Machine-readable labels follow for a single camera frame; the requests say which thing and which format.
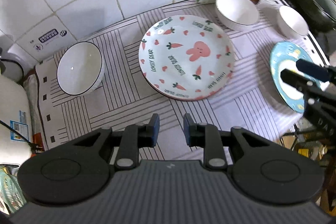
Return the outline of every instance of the tablecloth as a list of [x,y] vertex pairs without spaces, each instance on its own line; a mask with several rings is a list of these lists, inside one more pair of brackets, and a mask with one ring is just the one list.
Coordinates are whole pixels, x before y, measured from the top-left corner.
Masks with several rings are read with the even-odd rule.
[[[276,12],[282,0],[257,5],[260,18],[251,31],[226,28],[218,20],[214,4],[201,5],[186,0],[130,17],[91,37],[105,59],[102,83],[85,96],[65,94],[58,85],[58,63],[66,49],[36,66],[39,83],[38,106],[46,149],[73,140],[102,126],[121,130],[129,124],[146,122],[153,113],[160,115],[160,132],[155,148],[141,148],[140,159],[201,159],[203,150],[189,148],[182,131],[183,115],[196,122],[216,125],[221,130],[241,126],[269,140],[276,140],[301,115],[291,110],[274,86],[269,56],[279,41],[288,40],[276,27]],[[156,22],[173,15],[196,15],[221,26],[235,48],[234,76],[215,95],[185,102],[156,92],[140,71],[138,49],[145,32]],[[309,35],[294,41],[317,64],[328,64],[315,39]]]

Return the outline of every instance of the white plate with bunny design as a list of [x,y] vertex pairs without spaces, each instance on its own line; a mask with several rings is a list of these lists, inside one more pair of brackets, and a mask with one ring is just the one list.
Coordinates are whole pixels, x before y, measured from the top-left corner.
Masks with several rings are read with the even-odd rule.
[[143,36],[139,63],[146,80],[177,100],[201,100],[232,78],[234,49],[215,23],[177,15],[155,23]]

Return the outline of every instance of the plate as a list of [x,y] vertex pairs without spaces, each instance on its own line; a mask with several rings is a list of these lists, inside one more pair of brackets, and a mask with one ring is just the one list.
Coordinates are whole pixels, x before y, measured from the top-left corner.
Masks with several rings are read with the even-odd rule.
[[308,78],[309,80],[316,82],[319,88],[320,81],[299,71],[296,68],[296,61],[298,59],[304,59],[313,62],[308,53],[299,45],[290,41],[282,41],[278,42],[273,47],[269,63],[274,84],[285,103],[294,111],[303,113],[305,111],[305,101],[303,100],[303,94],[281,80],[281,71],[284,69],[294,71]]
[[201,100],[232,77],[234,49],[208,19],[177,15],[155,23],[143,36],[139,63],[146,80],[177,100]]

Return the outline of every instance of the white bowl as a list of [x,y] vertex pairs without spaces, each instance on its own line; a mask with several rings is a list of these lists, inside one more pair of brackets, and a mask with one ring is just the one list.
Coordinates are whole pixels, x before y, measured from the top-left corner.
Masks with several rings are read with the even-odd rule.
[[79,42],[62,56],[57,81],[69,95],[86,95],[99,86],[104,70],[105,62],[98,47],[91,42]]
[[288,38],[300,39],[308,34],[308,25],[304,18],[293,8],[283,5],[277,14],[278,26]]
[[247,31],[258,22],[259,12],[250,0],[216,0],[219,20],[235,31]]

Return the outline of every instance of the teal rimmed plate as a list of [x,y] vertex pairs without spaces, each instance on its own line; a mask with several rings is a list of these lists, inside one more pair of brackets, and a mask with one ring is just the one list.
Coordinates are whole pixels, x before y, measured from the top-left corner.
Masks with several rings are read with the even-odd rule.
[[309,80],[316,82],[320,88],[320,81],[304,74],[296,68],[296,61],[304,59],[313,62],[308,53],[299,45],[290,41],[278,42],[272,49],[269,64],[271,68],[274,84],[285,103],[294,111],[303,113],[305,111],[305,101],[303,94],[290,85],[284,83],[280,78],[280,73],[284,69],[292,70]]

